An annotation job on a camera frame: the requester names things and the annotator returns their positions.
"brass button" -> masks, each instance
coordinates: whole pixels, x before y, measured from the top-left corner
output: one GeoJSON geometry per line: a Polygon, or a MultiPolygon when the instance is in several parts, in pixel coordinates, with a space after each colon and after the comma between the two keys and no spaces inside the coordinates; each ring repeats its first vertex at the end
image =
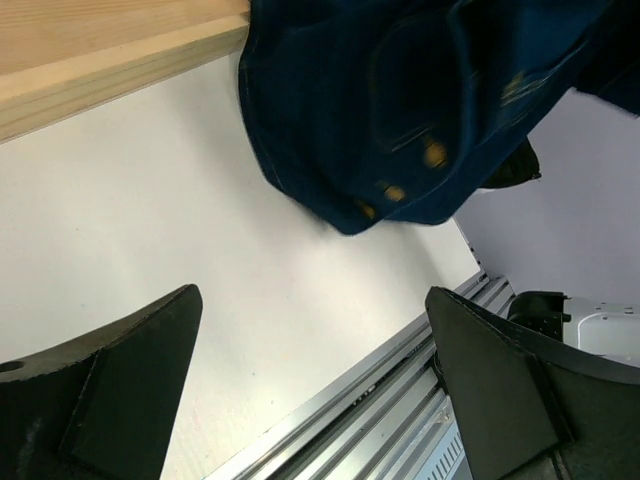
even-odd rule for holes
{"type": "Polygon", "coordinates": [[[360,199],[356,199],[356,205],[360,207],[360,211],[364,213],[365,217],[367,217],[369,220],[373,220],[376,217],[376,211],[371,205],[363,202],[360,199]]]}
{"type": "Polygon", "coordinates": [[[384,191],[384,195],[392,202],[401,202],[407,197],[407,194],[404,193],[404,190],[402,190],[400,187],[395,186],[388,187],[384,191]]]}
{"type": "Polygon", "coordinates": [[[429,168],[442,168],[447,164],[447,149],[440,142],[427,142],[424,162],[429,168]]]}

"white surface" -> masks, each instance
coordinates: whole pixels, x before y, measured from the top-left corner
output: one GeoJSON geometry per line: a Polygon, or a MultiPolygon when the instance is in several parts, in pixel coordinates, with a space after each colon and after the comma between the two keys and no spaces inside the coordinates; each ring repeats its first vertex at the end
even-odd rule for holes
{"type": "Polygon", "coordinates": [[[484,267],[516,292],[639,303],[640,122],[569,92],[529,138],[542,178],[456,215],[484,267]]]}
{"type": "Polygon", "coordinates": [[[166,479],[210,474],[478,270],[453,223],[345,238],[272,189],[233,66],[0,146],[0,361],[202,291],[166,479]]]}

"wooden beam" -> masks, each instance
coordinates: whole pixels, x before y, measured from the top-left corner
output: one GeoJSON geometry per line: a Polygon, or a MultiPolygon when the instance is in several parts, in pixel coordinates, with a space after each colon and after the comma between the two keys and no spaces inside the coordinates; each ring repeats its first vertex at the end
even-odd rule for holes
{"type": "Polygon", "coordinates": [[[0,2],[0,143],[227,55],[246,0],[0,2]]]}

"white wall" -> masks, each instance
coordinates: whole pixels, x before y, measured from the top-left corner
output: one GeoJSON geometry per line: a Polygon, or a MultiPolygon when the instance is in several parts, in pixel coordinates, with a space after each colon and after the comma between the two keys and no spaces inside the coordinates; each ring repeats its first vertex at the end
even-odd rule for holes
{"type": "Polygon", "coordinates": [[[456,216],[478,257],[517,291],[640,303],[640,123],[569,93],[530,138],[542,180],[456,216]]]}

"metal track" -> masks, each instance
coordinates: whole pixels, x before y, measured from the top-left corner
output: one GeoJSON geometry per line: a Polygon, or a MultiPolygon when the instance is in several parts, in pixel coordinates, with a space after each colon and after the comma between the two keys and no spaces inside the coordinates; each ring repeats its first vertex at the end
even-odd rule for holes
{"type": "MultiPolygon", "coordinates": [[[[506,311],[513,290],[481,273],[457,292],[506,311]]],[[[464,458],[435,344],[418,317],[207,480],[448,480],[464,458]]]]}

